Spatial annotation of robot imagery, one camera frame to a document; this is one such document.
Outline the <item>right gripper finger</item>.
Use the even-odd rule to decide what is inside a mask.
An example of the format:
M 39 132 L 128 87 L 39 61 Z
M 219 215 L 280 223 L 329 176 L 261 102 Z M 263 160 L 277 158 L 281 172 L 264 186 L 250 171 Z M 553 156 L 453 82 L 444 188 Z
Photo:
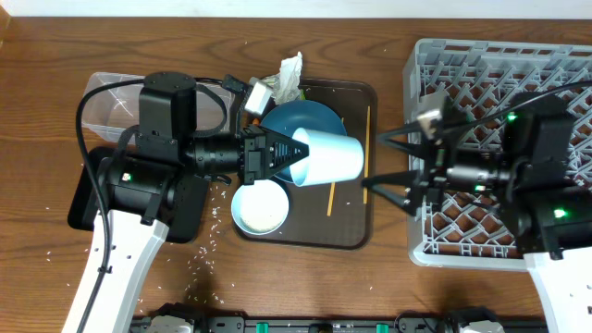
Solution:
M 419 207 L 418 180 L 418 171 L 402 171 L 364 178 L 362 186 L 388 200 L 407 215 L 415 216 Z
M 411 133 L 421 132 L 421 126 L 418 122 L 412 122 L 403 125 L 400 128 L 392 129 L 387 132 L 381 133 L 377 136 L 380 143 L 405 153 L 409 156 L 413 156 L 420 159 L 427 159 L 429 149 L 424 147 L 422 144 L 401 142 L 394 140 L 394 137 L 404 136 Z

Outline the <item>dark blue bowl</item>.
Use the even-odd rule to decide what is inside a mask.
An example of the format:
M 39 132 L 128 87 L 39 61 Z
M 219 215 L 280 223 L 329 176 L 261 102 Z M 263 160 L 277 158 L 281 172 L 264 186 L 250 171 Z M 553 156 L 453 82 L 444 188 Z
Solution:
M 347 135 L 337 113 L 326 105 L 309 100 L 288 102 L 275 107 L 264 117 L 261 126 L 291 138 L 298 128 Z M 275 178 L 292 183 L 290 167 L 277 173 Z

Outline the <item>light blue cup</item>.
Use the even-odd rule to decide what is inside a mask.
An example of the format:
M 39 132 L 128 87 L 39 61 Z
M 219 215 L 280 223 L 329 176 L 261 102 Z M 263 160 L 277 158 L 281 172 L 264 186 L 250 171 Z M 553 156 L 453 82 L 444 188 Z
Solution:
M 353 137 L 298 128 L 292 139 L 309 149 L 307 157 L 290 166 L 297 187 L 353 180 L 362 173 L 364 150 Z

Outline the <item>white tissue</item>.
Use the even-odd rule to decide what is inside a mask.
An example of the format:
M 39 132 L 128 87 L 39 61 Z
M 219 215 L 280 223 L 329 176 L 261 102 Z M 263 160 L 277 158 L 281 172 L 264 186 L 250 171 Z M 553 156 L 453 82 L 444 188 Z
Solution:
M 274 82 L 274 100 L 277 105 L 292 102 L 300 98 L 300 81 L 302 75 L 302 53 L 283 59 L 279 73 Z

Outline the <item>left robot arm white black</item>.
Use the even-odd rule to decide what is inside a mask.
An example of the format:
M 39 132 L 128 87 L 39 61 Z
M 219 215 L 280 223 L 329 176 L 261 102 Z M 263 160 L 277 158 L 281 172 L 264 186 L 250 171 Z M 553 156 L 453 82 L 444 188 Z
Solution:
M 197 97 L 218 102 L 219 89 L 253 96 L 253 86 L 179 72 L 137 80 L 139 121 L 114 149 L 83 149 L 81 216 L 92 246 L 64 330 L 124 332 L 163 243 L 191 241 L 211 182 L 238 177 L 252 185 L 303 160 L 303 142 L 259 126 L 225 133 L 197 126 Z

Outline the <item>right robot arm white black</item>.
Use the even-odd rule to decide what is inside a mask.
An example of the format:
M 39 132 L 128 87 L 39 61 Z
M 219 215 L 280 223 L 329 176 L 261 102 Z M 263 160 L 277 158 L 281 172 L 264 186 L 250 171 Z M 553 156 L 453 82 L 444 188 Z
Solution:
M 501 148 L 461 146 L 478 126 L 444 92 L 423 97 L 415 121 L 379 140 L 424 162 L 420 170 L 373 176 L 364 188 L 415 216 L 440 207 L 448 191 L 491 195 L 533 279 L 550 332 L 591 327 L 591 192 L 567 175 L 575 118 L 549 92 L 520 92 L 509 108 Z

